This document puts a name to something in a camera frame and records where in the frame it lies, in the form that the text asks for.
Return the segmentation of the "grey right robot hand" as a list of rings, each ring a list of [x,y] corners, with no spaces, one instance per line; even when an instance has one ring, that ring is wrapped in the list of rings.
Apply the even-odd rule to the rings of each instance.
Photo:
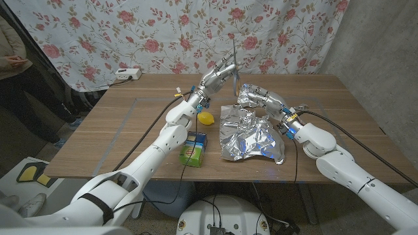
[[[259,106],[266,114],[277,121],[278,130],[290,139],[303,127],[294,108],[289,108],[278,94],[253,84],[244,84],[240,88],[240,99],[246,106]]]

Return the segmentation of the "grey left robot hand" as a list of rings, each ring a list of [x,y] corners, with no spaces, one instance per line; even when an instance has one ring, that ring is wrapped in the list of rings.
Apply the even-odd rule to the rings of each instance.
[[[201,112],[203,108],[208,108],[210,97],[224,86],[230,76],[233,77],[233,94],[237,97],[241,87],[238,74],[240,65],[241,62],[236,61],[236,52],[223,57],[202,76],[200,85],[191,94],[187,103],[197,112]]]

